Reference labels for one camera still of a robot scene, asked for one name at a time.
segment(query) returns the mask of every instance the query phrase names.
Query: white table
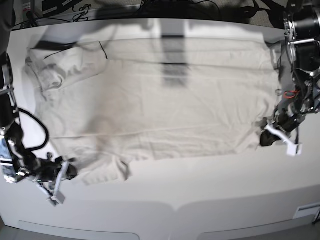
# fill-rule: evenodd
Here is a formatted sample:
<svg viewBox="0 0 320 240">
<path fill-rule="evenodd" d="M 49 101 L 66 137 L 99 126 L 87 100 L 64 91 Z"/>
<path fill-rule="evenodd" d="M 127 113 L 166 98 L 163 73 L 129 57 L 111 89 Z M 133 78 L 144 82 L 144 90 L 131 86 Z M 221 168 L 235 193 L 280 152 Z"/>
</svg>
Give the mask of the white table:
<svg viewBox="0 0 320 240">
<path fill-rule="evenodd" d="M 101 20 L 15 31 L 8 53 L 17 102 L 34 112 L 33 90 L 23 78 L 23 67 L 27 48 L 40 39 L 71 43 L 177 35 L 283 39 L 283 31 L 278 29 L 183 19 Z M 0 215 L 6 225 L 15 228 L 25 221 L 74 230 L 134 233 L 141 240 L 195 240 L 205 232 L 290 220 L 298 206 L 320 202 L 319 122 L 320 116 L 310 115 L 302 124 L 303 154 L 296 158 L 286 156 L 285 146 L 272 146 L 239 155 L 135 162 L 131 165 L 134 176 L 126 182 L 85 186 L 64 181 L 61 191 L 66 201 L 56 208 L 31 182 L 8 184 L 0 174 Z M 26 146 L 43 141 L 42 130 L 31 119 L 23 116 L 22 127 Z M 47 152 L 54 152 L 50 145 L 37 154 L 45 157 Z"/>
</svg>

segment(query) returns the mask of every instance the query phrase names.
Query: table surface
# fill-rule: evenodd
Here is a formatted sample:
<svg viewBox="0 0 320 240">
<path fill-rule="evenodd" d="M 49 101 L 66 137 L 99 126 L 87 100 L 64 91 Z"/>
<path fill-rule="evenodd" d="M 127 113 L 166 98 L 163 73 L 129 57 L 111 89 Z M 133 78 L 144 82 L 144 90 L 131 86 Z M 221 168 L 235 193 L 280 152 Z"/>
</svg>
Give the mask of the table surface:
<svg viewBox="0 0 320 240">
<path fill-rule="evenodd" d="M 27 48 L 40 40 L 57 43 L 120 39 L 220 38 L 277 42 L 279 29 L 185 19 L 118 19 L 66 23 L 15 31 L 8 53 L 18 105 L 35 111 L 31 83 L 24 78 Z M 26 147 L 44 135 L 22 116 Z M 319 116 L 300 128 L 302 156 L 286 156 L 285 146 L 238 155 L 168 159 L 131 164 L 126 182 L 86 186 L 64 181 L 66 196 L 56 208 L 34 184 L 8 184 L 0 174 L 0 215 L 6 225 L 19 221 L 77 230 L 135 233 L 142 240 L 196 239 L 204 232 L 249 228 L 292 219 L 298 206 L 320 201 Z M 55 152 L 49 144 L 39 157 Z"/>
</svg>

